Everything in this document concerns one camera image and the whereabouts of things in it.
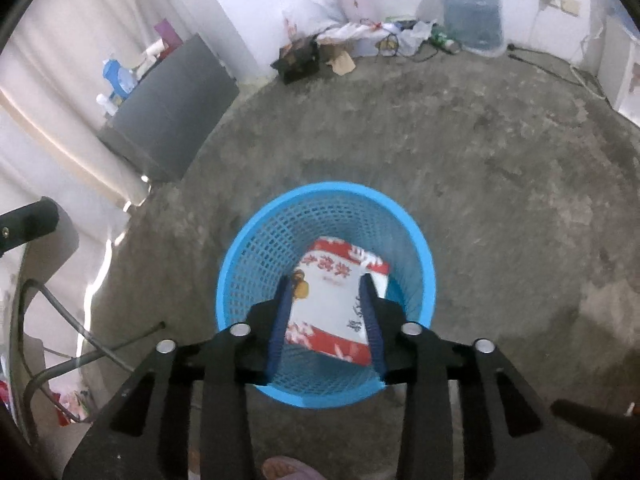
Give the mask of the red white snack bag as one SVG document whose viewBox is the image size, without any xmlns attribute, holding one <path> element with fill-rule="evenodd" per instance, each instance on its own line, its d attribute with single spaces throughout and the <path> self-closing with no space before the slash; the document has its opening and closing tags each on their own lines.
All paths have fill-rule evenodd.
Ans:
<svg viewBox="0 0 640 480">
<path fill-rule="evenodd" d="M 336 237 L 317 238 L 292 273 L 293 299 L 285 340 L 359 366 L 371 364 L 359 283 L 372 278 L 385 296 L 390 265 L 373 252 Z"/>
</svg>

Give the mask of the blue plastic mesh basket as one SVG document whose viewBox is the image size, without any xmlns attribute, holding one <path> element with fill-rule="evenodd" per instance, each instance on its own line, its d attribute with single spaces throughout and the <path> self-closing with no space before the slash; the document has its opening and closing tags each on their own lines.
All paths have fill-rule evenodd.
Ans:
<svg viewBox="0 0 640 480">
<path fill-rule="evenodd" d="M 436 304 L 432 253 L 419 226 L 398 203 L 367 186 L 340 181 L 294 188 L 263 206 L 224 257 L 215 300 L 217 326 L 241 322 L 320 236 L 337 237 L 390 264 L 386 298 L 407 318 L 430 326 Z M 383 390 L 370 367 L 286 344 L 276 376 L 262 393 L 296 408 L 341 408 Z"/>
</svg>

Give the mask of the pink slipper foot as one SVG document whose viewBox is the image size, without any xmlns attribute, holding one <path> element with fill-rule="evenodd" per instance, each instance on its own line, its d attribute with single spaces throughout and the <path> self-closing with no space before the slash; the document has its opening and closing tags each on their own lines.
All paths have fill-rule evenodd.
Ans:
<svg viewBox="0 0 640 480">
<path fill-rule="evenodd" d="M 288 456 L 273 456 L 262 463 L 267 480 L 326 480 L 311 466 Z"/>
</svg>

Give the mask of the dark grey side cabinet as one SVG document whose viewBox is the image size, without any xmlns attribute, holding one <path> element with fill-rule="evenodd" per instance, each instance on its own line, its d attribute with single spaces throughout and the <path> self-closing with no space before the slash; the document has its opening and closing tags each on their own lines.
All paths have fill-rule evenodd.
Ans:
<svg viewBox="0 0 640 480">
<path fill-rule="evenodd" d="M 238 95 L 235 80 L 195 35 L 145 75 L 98 138 L 151 181 L 178 181 Z"/>
</svg>

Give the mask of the blue white lotion bottle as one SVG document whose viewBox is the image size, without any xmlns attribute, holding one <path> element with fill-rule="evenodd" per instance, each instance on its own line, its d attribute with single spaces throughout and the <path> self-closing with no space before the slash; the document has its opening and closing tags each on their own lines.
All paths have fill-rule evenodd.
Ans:
<svg viewBox="0 0 640 480">
<path fill-rule="evenodd" d="M 129 98 L 138 84 L 134 73 L 122 66 L 117 60 L 114 60 L 114 58 L 108 58 L 103 61 L 102 75 L 110 83 L 116 96 L 123 100 Z"/>
</svg>

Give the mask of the white curtain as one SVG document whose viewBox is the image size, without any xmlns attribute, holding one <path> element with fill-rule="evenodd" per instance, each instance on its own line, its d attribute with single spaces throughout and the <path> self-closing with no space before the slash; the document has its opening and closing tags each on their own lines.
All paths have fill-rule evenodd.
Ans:
<svg viewBox="0 0 640 480">
<path fill-rule="evenodd" d="M 114 58 L 140 84 L 195 35 L 238 83 L 240 40 L 217 0 L 26 0 L 1 52 L 1 207 L 46 196 L 61 221 L 3 258 L 3 285 L 53 278 L 85 287 L 108 265 L 130 210 L 164 182 L 98 138 L 126 101 L 103 78 L 103 61 Z"/>
</svg>

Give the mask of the large water jug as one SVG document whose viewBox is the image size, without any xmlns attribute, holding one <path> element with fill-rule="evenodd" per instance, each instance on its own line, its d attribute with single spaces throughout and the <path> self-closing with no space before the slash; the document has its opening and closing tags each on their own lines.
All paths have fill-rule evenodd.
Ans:
<svg viewBox="0 0 640 480">
<path fill-rule="evenodd" d="M 442 18 L 463 49 L 491 58 L 506 50 L 501 0 L 442 0 Z"/>
</svg>

